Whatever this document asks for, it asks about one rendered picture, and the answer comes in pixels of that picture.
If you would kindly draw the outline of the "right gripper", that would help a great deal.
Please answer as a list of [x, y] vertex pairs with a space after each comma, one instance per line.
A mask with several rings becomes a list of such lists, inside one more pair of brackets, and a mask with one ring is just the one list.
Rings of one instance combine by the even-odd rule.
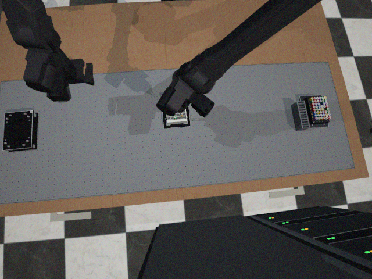
[[94, 85], [93, 64], [92, 63], [86, 63], [85, 76], [83, 74], [84, 61], [82, 59], [69, 59], [66, 56], [66, 60], [65, 60], [64, 64], [62, 64], [60, 67], [58, 67], [56, 69], [59, 70], [62, 67], [64, 67], [67, 60], [69, 60], [72, 63], [72, 65], [77, 69], [76, 80], [68, 81], [69, 84], [86, 83], [86, 84], [92, 85], [92, 82], [93, 82], [93, 85]]

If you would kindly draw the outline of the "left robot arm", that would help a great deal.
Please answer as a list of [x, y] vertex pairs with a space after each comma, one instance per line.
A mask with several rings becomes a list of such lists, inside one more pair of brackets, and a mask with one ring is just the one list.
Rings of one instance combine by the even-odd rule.
[[180, 107], [191, 106], [206, 117], [214, 102], [204, 94], [237, 61], [322, 0], [268, 0], [225, 38], [206, 48], [173, 73], [172, 82], [156, 104], [174, 116]]

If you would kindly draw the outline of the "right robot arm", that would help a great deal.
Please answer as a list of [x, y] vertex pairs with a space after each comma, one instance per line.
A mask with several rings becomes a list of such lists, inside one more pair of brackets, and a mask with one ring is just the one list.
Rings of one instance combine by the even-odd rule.
[[[67, 102], [71, 97], [68, 81], [76, 80], [77, 69], [60, 49], [60, 36], [42, 0], [2, 0], [6, 24], [17, 45], [28, 49], [23, 79], [50, 100]], [[51, 51], [50, 51], [51, 50]]]

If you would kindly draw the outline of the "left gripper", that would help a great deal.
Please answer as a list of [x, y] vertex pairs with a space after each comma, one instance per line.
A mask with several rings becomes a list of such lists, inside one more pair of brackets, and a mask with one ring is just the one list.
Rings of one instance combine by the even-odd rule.
[[[189, 103], [190, 104], [190, 103]], [[178, 112], [180, 113], [182, 113], [184, 110], [186, 110], [186, 108], [189, 106], [189, 104], [185, 107], [185, 108], [183, 108], [182, 106], [180, 107], [180, 109], [178, 110]]]

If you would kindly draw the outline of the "black rack of coloured-cap vials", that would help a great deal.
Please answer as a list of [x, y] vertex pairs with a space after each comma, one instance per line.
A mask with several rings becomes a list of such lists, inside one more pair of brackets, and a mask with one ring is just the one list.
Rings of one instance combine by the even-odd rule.
[[308, 118], [309, 118], [309, 124], [311, 125], [311, 124], [326, 124], [326, 123], [328, 123], [328, 122], [330, 122], [329, 121], [329, 119], [328, 120], [317, 120], [317, 121], [313, 121], [313, 118], [312, 118], [312, 112], [311, 112], [311, 110], [310, 110], [310, 104], [309, 104], [309, 98], [311, 98], [311, 97], [322, 97], [322, 96], [308, 96], [308, 97], [306, 97], [305, 99], [303, 99], [304, 101], [305, 101], [305, 104], [306, 104], [306, 109], [307, 109], [307, 115], [308, 115]]

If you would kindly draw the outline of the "white grid rack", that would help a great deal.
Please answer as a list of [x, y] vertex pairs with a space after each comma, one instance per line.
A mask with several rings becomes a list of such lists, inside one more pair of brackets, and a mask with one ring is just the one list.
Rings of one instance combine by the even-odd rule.
[[177, 112], [175, 116], [177, 116], [177, 120], [174, 120], [174, 116], [167, 116], [167, 124], [181, 124], [181, 123], [186, 123], [187, 122], [187, 114], [186, 110], [183, 111], [183, 118], [180, 117], [180, 113]]

